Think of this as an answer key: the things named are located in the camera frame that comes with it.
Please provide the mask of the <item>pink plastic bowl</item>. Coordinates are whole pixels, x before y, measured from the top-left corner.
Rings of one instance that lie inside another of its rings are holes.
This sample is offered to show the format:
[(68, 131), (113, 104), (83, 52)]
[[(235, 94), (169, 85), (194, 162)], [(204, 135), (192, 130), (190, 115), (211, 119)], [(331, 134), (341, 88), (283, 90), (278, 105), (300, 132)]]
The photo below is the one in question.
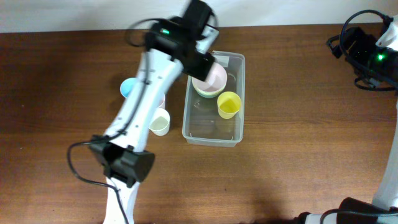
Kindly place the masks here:
[(226, 85), (227, 73), (226, 70), (218, 63), (214, 63), (205, 81), (200, 81), (192, 78), (194, 87), (201, 91), (214, 92), (220, 90)]

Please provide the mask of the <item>yellow plastic bowl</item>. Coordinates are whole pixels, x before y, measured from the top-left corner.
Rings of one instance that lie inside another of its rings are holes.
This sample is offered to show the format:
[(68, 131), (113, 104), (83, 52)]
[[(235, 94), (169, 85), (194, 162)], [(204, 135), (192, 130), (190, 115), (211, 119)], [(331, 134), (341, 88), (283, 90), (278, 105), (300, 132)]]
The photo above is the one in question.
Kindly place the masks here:
[(223, 91), (223, 88), (219, 89), (219, 90), (216, 90), (216, 91), (204, 91), (204, 90), (201, 90), (199, 88), (196, 88), (195, 90), (196, 90), (197, 93), (202, 93), (204, 95), (213, 95), (213, 94), (221, 93)]

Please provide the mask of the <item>green plastic bowl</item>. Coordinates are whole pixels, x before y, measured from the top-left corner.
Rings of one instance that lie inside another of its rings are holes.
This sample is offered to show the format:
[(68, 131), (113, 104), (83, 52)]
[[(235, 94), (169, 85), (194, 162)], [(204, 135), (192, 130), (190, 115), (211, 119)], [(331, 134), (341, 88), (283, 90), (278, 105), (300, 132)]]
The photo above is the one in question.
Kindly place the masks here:
[(214, 98), (214, 97), (217, 97), (218, 95), (219, 95), (219, 93), (217, 93), (217, 94), (213, 94), (213, 95), (204, 95), (204, 94), (202, 94), (202, 93), (198, 93), (201, 97), (204, 97), (204, 98)]

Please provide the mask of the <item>pink plastic cup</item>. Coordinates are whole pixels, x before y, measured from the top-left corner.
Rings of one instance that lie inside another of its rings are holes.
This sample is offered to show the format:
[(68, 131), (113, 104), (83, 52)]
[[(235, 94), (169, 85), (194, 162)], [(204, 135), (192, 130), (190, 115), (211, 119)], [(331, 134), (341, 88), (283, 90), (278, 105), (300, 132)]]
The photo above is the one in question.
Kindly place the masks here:
[(162, 97), (161, 97), (161, 99), (159, 101), (158, 108), (162, 108), (162, 109), (165, 108), (165, 94), (162, 95)]

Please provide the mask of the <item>yellow plastic cup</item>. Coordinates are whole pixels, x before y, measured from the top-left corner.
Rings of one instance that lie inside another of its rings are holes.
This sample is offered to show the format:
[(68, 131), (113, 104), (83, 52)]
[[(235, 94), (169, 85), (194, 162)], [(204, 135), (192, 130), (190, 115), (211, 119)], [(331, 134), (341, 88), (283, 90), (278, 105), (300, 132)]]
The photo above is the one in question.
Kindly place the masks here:
[(241, 98), (232, 91), (222, 93), (217, 99), (218, 114), (223, 119), (231, 119), (242, 106)]

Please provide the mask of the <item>blue plastic cup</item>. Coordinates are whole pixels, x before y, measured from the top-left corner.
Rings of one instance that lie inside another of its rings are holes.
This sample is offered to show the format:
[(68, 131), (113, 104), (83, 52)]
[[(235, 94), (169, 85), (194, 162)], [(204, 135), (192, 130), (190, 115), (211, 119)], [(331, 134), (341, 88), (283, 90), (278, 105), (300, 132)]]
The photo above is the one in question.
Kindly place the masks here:
[(136, 78), (128, 78), (125, 79), (122, 84), (120, 85), (120, 93), (123, 97), (127, 98), (134, 88), (134, 85), (136, 84), (137, 79)]

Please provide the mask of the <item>white plastic cup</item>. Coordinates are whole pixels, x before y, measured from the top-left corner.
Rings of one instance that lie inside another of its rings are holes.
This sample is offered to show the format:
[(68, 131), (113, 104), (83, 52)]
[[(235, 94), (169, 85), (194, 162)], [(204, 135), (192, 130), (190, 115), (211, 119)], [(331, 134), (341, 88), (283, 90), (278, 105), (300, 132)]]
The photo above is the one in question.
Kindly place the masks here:
[(155, 110), (149, 129), (157, 136), (165, 136), (170, 129), (170, 115), (163, 108)]

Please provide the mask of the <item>white plastic bowl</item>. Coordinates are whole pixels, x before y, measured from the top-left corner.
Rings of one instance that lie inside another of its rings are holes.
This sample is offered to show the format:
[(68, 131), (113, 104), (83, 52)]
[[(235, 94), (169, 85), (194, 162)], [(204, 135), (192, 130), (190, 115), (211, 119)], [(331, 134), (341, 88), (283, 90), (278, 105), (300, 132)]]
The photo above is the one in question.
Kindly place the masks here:
[(224, 80), (215, 80), (214, 83), (209, 84), (207, 82), (203, 82), (197, 79), (193, 79), (193, 87), (198, 92), (203, 92), (206, 94), (214, 94), (216, 92), (222, 91), (226, 86), (226, 81)]

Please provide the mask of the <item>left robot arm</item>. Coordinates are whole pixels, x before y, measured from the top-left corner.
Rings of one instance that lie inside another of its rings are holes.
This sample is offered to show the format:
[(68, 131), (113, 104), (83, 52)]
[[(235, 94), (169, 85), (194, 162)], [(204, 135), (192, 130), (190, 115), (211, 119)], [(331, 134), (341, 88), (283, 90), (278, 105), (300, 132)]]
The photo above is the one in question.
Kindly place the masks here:
[(104, 167), (109, 189), (105, 223), (133, 223), (139, 185), (155, 159), (145, 150), (154, 113), (181, 74), (206, 80), (215, 61), (208, 50), (219, 34), (208, 23), (214, 17), (205, 2), (190, 1), (183, 16), (156, 19), (145, 33), (137, 82), (109, 128), (94, 135), (89, 146)]

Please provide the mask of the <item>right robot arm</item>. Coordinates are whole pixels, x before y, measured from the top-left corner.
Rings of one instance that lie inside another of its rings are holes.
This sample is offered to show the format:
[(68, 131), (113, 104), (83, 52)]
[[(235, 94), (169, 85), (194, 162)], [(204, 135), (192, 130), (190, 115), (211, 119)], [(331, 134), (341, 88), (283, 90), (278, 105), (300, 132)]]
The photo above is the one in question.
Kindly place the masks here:
[[(382, 22), (379, 37), (350, 27), (355, 18), (374, 14)], [(366, 91), (397, 93), (397, 16), (366, 9), (350, 16), (338, 35), (326, 45), (336, 58), (344, 57), (352, 66), (354, 85)], [(337, 208), (321, 213), (303, 212), (294, 223), (397, 223), (397, 135), (390, 141), (384, 172), (371, 201), (346, 197)]]

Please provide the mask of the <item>clear plastic container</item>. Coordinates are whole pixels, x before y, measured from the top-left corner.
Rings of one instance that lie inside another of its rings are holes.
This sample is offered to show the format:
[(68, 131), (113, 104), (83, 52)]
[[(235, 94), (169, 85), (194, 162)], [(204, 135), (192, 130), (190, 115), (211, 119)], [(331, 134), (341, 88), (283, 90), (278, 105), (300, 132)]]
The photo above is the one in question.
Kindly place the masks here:
[(217, 98), (200, 96), (188, 77), (185, 95), (182, 135), (189, 144), (217, 147), (234, 147), (241, 142), (244, 133), (245, 56), (238, 53), (214, 51), (216, 62), (227, 73), (226, 87), (241, 99), (241, 108), (230, 119), (218, 114)]

